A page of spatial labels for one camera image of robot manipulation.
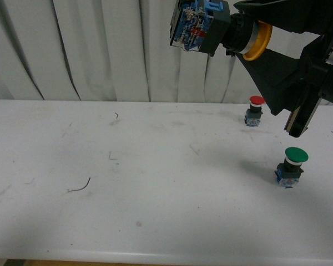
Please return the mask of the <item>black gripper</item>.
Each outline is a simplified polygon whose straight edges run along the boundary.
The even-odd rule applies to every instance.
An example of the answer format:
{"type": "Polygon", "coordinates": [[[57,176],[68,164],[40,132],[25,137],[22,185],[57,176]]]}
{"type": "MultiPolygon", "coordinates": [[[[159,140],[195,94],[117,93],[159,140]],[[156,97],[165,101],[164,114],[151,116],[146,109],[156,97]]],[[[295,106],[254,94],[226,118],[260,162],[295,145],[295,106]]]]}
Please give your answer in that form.
{"type": "Polygon", "coordinates": [[[333,1],[240,1],[234,7],[287,32],[321,35],[299,60],[270,49],[252,61],[237,55],[271,114],[291,111],[285,131],[300,137],[321,100],[333,104],[333,1]]]}

